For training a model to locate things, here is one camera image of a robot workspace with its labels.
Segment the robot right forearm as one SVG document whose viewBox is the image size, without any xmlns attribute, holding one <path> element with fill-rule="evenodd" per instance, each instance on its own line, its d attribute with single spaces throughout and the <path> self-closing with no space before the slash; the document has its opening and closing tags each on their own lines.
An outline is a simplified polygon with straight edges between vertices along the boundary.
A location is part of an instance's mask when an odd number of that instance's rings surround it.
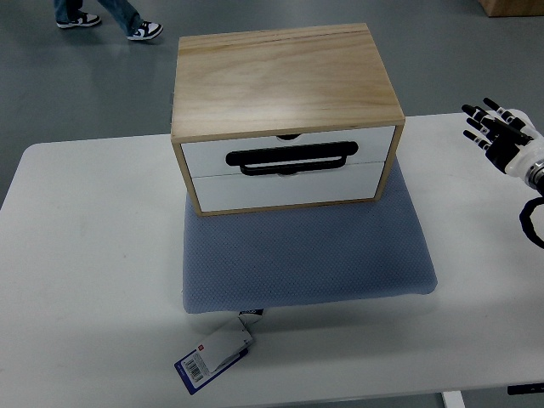
<svg viewBox="0 0 544 408">
<path fill-rule="evenodd" d="M 532 164 L 524 177 L 525 183 L 533 190 L 544 196 L 544 161 Z"/>
</svg>

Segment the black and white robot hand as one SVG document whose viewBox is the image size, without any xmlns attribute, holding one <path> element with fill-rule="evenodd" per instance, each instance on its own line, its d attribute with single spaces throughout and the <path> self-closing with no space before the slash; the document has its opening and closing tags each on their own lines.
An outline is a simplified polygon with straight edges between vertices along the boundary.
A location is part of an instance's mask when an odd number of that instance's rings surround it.
<svg viewBox="0 0 544 408">
<path fill-rule="evenodd" d="M 476 144 L 502 173 L 527 179 L 543 168 L 543 134 L 521 110 L 507 109 L 489 98 L 485 107 L 463 105 L 470 127 L 463 135 Z"/>
</svg>

